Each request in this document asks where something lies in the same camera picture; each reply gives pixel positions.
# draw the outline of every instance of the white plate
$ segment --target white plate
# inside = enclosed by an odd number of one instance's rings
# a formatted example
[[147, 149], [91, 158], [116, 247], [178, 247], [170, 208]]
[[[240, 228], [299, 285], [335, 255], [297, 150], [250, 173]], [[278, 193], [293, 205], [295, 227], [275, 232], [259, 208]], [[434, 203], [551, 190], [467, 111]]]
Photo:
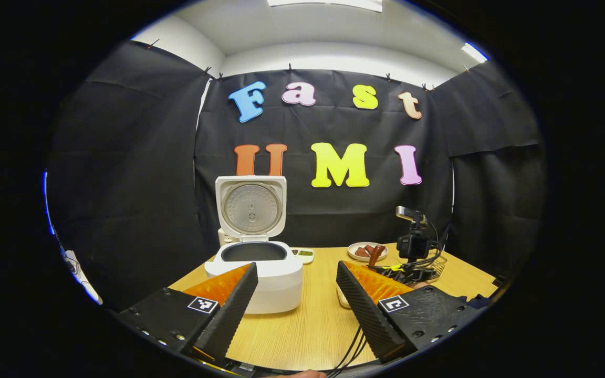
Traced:
[[360, 243], [351, 244], [351, 246], [349, 246], [347, 248], [347, 253], [349, 254], [349, 256], [355, 258], [356, 260], [370, 261], [370, 258], [368, 258], [368, 257], [356, 256], [356, 251], [358, 250], [358, 248], [365, 247], [365, 246], [371, 246], [371, 247], [384, 246], [384, 251], [382, 251], [382, 254], [380, 255], [380, 257], [377, 258], [377, 261], [382, 260], [383, 258], [386, 258], [387, 254], [389, 253], [389, 249], [387, 248], [387, 246], [385, 246], [384, 244], [373, 243], [371, 241], [361, 241]]

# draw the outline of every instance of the white container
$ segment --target white container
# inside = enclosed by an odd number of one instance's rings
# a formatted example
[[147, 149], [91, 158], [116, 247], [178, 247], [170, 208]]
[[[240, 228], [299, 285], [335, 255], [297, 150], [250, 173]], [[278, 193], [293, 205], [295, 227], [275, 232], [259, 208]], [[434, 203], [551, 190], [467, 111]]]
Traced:
[[221, 230], [238, 241], [221, 246], [214, 261], [204, 263], [207, 277], [256, 263], [258, 286], [245, 313], [279, 313], [298, 307], [303, 294], [303, 262], [286, 244], [269, 241], [286, 224], [285, 177], [218, 177], [216, 208]]

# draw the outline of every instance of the black curtain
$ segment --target black curtain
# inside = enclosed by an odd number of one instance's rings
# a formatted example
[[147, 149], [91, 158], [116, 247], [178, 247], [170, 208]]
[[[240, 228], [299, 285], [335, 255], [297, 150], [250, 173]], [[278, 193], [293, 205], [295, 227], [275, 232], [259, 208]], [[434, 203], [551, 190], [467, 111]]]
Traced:
[[535, 246], [547, 195], [535, 115], [491, 61], [432, 92], [454, 167], [447, 251], [510, 277]]
[[[255, 81], [266, 88], [263, 114], [240, 123], [240, 112], [228, 96]], [[285, 103], [281, 98], [293, 82], [315, 87], [313, 106]], [[352, 102], [357, 84], [372, 86], [379, 104], [360, 109]], [[397, 97], [409, 91], [418, 98], [422, 118], [405, 112]], [[206, 241], [216, 251], [220, 227], [216, 211], [214, 180], [235, 175], [240, 144], [256, 144], [255, 174], [269, 172], [267, 144], [288, 146], [283, 173], [288, 184], [286, 227], [275, 240], [291, 246], [348, 246], [355, 242], [395, 242], [406, 234], [408, 223], [396, 218], [403, 205], [427, 214], [444, 239], [452, 205], [452, 166], [445, 136], [436, 127], [437, 109], [422, 88], [384, 77], [329, 70], [282, 70], [250, 72], [212, 81], [200, 112], [195, 142], [195, 171], [200, 223]], [[316, 154], [313, 143], [330, 143], [340, 157], [351, 143], [367, 146], [365, 167], [370, 185], [312, 187]], [[403, 185], [399, 155], [394, 148], [410, 144], [422, 183]]]
[[208, 76], [128, 41], [75, 91], [48, 160], [48, 208], [104, 305], [123, 309], [203, 263], [193, 149]]

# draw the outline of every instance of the wooden table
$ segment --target wooden table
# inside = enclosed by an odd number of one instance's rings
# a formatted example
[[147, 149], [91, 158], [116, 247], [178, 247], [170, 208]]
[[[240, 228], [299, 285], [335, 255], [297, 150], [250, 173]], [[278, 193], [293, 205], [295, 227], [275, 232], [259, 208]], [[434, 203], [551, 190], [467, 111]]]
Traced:
[[[385, 246], [389, 254], [378, 265], [406, 263], [398, 258], [395, 243]], [[335, 282], [338, 261], [366, 263], [350, 258], [346, 247], [313, 249], [314, 261], [303, 266], [300, 306], [285, 313], [244, 315], [226, 357], [281, 370], [326, 370], [339, 363], [356, 333], [358, 321], [351, 309], [339, 303]], [[447, 263], [433, 286], [469, 299], [477, 294], [489, 297], [496, 289], [492, 285], [494, 277], [488, 273], [446, 252], [442, 256]], [[170, 289], [185, 290], [206, 279], [204, 266], [199, 266], [170, 285]], [[374, 360], [372, 350], [366, 347], [351, 365]]]

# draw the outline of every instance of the ceiling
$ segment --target ceiling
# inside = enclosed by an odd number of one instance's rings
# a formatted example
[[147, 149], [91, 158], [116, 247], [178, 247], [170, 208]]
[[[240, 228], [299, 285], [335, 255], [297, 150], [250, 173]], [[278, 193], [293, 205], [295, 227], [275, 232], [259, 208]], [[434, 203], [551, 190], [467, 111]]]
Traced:
[[464, 38], [434, 17], [397, 0], [384, 0], [381, 14], [343, 5], [270, 7], [266, 0], [204, 0], [176, 15], [226, 56], [285, 43], [334, 41], [396, 50], [453, 72], [478, 64], [461, 51], [467, 42]]

